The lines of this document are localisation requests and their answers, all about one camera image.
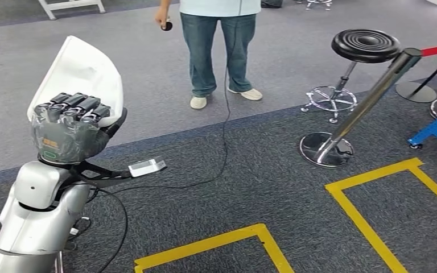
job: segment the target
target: shirt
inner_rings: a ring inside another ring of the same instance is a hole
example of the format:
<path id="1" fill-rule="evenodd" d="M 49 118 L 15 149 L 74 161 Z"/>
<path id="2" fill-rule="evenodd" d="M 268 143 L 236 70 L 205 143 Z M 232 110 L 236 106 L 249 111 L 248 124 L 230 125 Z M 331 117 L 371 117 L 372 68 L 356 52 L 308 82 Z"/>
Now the shirt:
<path id="1" fill-rule="evenodd" d="M 180 12 L 209 17 L 233 17 L 257 14 L 261 0 L 180 0 Z"/>

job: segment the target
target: wheel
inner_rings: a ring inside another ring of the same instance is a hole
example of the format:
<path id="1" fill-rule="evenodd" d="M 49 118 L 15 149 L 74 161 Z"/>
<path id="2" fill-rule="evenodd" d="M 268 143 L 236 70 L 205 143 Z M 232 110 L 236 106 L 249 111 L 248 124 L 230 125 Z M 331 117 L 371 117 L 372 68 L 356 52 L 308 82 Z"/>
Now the wheel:
<path id="1" fill-rule="evenodd" d="M 418 145 L 411 145 L 410 144 L 410 148 L 412 148 L 413 150 L 419 150 L 419 149 L 423 148 L 423 144 L 418 144 Z"/>

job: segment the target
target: person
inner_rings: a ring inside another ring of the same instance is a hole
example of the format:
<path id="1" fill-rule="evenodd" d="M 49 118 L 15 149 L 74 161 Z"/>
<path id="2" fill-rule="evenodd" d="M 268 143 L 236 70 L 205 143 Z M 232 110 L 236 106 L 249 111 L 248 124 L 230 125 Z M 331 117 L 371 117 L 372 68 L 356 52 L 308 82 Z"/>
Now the person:
<path id="1" fill-rule="evenodd" d="M 165 28 L 171 0 L 161 0 L 155 21 Z M 261 0 L 180 0 L 180 17 L 190 62 L 192 81 L 190 107 L 202 109 L 217 88 L 212 68 L 212 44 L 217 22 L 221 22 L 227 53 L 228 91 L 258 101 L 262 93 L 246 78 L 248 45 L 255 33 L 255 18 Z"/>

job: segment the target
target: white sneaker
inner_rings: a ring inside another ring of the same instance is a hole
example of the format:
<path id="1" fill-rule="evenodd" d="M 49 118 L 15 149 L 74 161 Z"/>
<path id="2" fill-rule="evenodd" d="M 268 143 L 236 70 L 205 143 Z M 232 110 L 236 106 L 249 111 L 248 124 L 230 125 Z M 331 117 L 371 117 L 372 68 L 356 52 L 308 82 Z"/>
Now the white sneaker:
<path id="1" fill-rule="evenodd" d="M 262 99 L 262 93 L 259 92 L 257 89 L 252 88 L 249 91 L 245 91 L 245 92 L 235 92 L 233 90 L 231 90 L 230 88 L 228 88 L 230 92 L 234 93 L 234 94 L 240 94 L 242 95 L 244 98 L 246 98 L 247 100 L 251 100 L 251 101 L 259 101 Z"/>
<path id="2" fill-rule="evenodd" d="M 207 105 L 207 98 L 192 97 L 190 100 L 190 107 L 193 109 L 202 109 Z"/>

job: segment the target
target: hand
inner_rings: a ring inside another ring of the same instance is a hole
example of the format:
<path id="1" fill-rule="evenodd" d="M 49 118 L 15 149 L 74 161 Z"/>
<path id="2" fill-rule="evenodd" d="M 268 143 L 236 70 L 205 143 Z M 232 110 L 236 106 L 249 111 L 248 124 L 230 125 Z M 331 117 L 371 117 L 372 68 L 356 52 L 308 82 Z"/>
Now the hand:
<path id="1" fill-rule="evenodd" d="M 162 28 L 167 26 L 168 9 L 165 7 L 160 7 L 155 14 L 155 22 L 159 24 Z"/>

